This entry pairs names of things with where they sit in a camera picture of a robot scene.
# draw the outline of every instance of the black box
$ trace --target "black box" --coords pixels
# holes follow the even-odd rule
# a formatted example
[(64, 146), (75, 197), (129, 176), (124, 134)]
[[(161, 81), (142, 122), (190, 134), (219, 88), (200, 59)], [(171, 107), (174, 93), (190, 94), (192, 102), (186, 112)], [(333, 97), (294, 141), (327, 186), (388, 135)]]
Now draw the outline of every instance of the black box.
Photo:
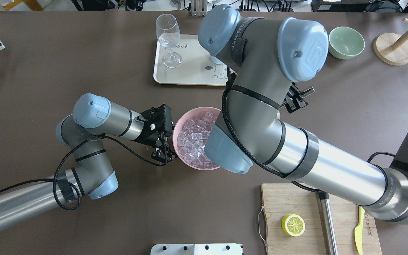
[(368, 5), (369, 0), (311, 1), (311, 9), (316, 12), (363, 12)]

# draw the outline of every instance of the yellow knife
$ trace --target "yellow knife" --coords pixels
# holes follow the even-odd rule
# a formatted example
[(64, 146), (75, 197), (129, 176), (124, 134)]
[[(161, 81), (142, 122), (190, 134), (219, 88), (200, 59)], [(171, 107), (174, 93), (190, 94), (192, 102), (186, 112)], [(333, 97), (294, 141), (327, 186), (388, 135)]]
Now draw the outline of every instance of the yellow knife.
[(358, 225), (353, 230), (355, 234), (355, 245), (358, 250), (358, 254), (363, 255), (363, 219), (364, 219), (364, 209), (363, 207), (358, 207)]

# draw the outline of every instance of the table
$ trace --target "table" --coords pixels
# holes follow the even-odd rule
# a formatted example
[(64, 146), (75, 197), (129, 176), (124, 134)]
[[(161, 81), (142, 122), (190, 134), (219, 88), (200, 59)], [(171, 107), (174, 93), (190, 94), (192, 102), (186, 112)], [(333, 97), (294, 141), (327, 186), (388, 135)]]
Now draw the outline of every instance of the table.
[[(0, 12), (0, 189), (50, 176), (69, 148), (55, 126), (92, 92), (143, 111), (169, 105), (173, 120), (198, 106), (220, 108), (222, 87), (154, 82), (155, 19), (162, 12)], [(181, 33), (196, 34), (200, 18), (172, 11)], [(378, 13), (248, 13), (321, 22), (328, 31), (350, 26), (365, 38), (351, 60), (330, 56), (302, 89), (317, 93), (310, 105), (282, 119), (315, 133), (359, 158), (396, 152), (408, 131), (408, 64), (392, 67), (371, 43), (402, 33), (408, 15)], [(152, 149), (124, 141), (149, 157)], [(105, 141), (119, 189), (100, 200), (84, 198), (75, 211), (52, 210), (0, 233), (0, 254), (149, 254), (158, 243), (243, 243), (260, 255), (257, 233), (261, 184), (282, 182), (258, 167), (245, 175), (197, 171), (180, 160), (156, 168)], [(390, 158), (375, 160), (388, 166)], [(68, 160), (64, 167), (74, 166)], [(408, 254), (408, 226), (376, 222), (386, 255)]]

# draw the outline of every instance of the lemon half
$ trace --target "lemon half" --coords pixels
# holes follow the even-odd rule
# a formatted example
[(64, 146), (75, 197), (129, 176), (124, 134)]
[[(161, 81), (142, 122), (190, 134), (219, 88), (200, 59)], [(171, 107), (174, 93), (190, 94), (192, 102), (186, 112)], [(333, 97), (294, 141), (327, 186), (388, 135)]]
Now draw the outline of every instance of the lemon half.
[(288, 214), (281, 220), (284, 232), (291, 236), (301, 236), (305, 232), (305, 221), (296, 214)]

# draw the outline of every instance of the wooden cutting board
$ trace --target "wooden cutting board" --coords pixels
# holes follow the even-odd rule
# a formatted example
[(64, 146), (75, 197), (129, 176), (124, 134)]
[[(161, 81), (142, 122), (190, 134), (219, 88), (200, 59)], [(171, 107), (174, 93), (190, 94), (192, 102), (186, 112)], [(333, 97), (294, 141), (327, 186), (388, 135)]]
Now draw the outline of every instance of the wooden cutting board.
[[(293, 184), (265, 183), (262, 202), (267, 226), (267, 255), (328, 254), (324, 221), (315, 193)], [(357, 255), (353, 229), (358, 224), (358, 206), (330, 195), (330, 208), (339, 254)], [(289, 236), (281, 228), (281, 219), (290, 213), (300, 215), (305, 221), (305, 232), (301, 236)], [(363, 223), (363, 255), (382, 255), (374, 218), (365, 213)]]

